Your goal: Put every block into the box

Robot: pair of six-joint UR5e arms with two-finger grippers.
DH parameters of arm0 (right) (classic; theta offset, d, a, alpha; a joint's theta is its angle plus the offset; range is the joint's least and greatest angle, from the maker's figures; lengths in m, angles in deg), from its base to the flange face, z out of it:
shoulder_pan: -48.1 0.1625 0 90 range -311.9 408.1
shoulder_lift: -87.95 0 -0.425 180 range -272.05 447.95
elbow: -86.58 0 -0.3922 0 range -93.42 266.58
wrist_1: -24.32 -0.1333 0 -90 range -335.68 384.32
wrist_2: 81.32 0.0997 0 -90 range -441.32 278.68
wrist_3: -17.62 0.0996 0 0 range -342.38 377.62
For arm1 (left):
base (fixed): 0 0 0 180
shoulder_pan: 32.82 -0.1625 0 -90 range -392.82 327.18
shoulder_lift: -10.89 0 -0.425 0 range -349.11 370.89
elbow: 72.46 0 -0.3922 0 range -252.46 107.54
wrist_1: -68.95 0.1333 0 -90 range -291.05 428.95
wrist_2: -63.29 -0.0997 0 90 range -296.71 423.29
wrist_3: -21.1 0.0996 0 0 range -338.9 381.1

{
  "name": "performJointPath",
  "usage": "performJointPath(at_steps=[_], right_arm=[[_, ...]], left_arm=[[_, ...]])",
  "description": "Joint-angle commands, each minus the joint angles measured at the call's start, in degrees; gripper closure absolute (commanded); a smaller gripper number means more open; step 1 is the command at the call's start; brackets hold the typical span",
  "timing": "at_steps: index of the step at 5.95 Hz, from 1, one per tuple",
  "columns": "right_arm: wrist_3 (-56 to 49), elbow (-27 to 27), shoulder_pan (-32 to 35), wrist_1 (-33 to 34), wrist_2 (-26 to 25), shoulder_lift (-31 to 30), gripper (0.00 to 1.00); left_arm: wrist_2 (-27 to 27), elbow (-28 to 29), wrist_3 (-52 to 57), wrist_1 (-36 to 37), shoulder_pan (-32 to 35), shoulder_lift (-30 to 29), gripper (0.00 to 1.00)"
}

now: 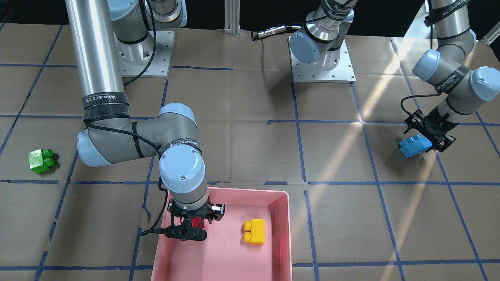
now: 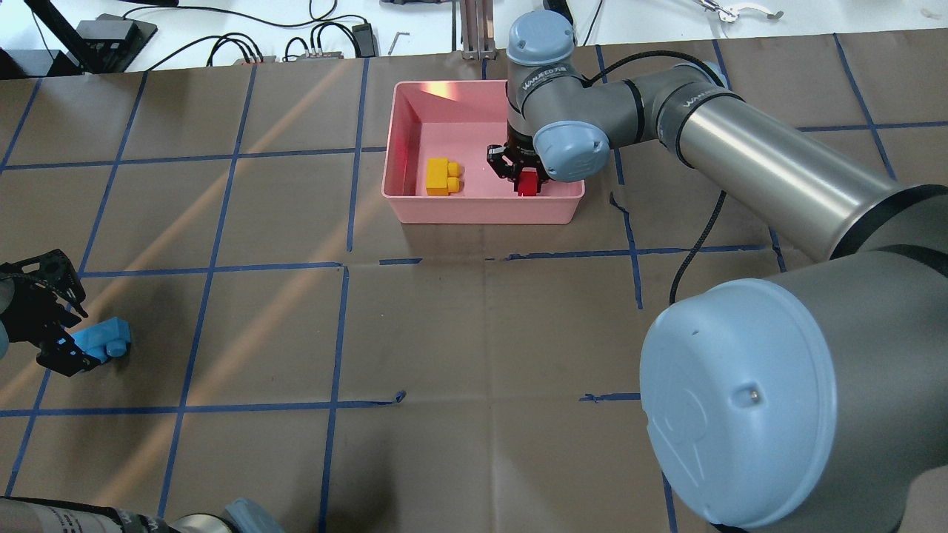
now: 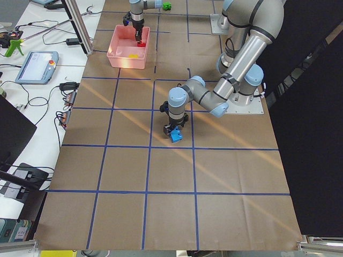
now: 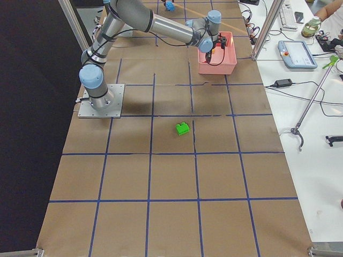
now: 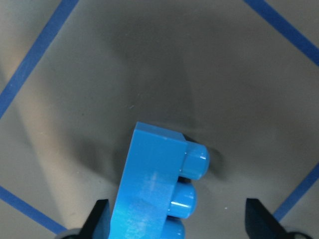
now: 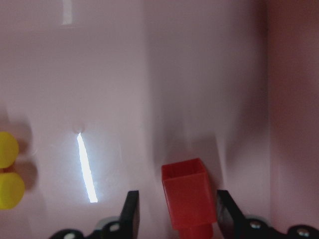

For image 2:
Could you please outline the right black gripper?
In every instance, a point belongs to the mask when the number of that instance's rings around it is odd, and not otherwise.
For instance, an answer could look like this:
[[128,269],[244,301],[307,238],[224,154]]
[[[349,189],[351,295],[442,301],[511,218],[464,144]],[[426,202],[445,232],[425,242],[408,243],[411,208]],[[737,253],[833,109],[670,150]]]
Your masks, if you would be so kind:
[[532,150],[521,150],[518,146],[509,143],[491,144],[487,146],[485,159],[498,178],[508,180],[515,186],[519,185],[521,175],[526,171],[536,174],[539,186],[550,181],[550,176],[543,167],[541,159]]

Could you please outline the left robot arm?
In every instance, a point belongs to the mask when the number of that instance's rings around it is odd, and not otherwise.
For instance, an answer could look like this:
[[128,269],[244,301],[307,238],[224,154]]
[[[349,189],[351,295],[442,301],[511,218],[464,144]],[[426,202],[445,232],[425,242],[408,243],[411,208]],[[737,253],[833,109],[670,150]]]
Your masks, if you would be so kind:
[[[15,342],[37,348],[35,360],[65,377],[88,372],[126,355],[131,328],[121,318],[71,334],[86,318],[86,297],[71,260],[52,249],[1,266],[2,350]],[[281,524],[247,498],[222,514],[192,513],[173,522],[149,514],[69,500],[2,498],[4,532],[280,532]]]

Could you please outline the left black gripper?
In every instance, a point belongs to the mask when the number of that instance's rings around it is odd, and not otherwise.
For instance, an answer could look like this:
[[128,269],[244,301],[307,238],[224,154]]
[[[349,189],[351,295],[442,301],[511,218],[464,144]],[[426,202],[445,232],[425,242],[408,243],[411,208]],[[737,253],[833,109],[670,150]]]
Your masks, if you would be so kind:
[[36,346],[37,364],[65,377],[101,365],[67,333],[88,314],[80,276],[61,250],[51,250],[20,262],[1,266],[2,289],[9,301],[2,310],[2,324],[10,342]]

